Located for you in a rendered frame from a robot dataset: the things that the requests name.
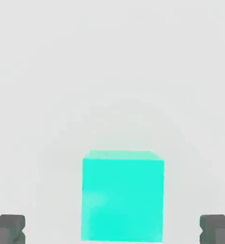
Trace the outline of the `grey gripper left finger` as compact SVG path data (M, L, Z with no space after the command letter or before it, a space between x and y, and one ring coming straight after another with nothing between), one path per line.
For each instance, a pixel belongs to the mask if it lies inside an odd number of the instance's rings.
M23 232L25 216L15 214L2 214L0 216L0 244L26 244Z

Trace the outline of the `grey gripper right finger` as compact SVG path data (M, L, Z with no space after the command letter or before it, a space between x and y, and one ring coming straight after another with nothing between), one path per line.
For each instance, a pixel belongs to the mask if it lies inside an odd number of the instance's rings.
M225 244L225 215L201 215L200 244Z

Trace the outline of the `small turquoise cube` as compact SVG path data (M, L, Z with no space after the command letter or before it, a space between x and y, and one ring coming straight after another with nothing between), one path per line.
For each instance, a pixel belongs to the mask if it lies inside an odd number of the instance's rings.
M163 240L164 160L151 151L91 150L82 161L83 241Z

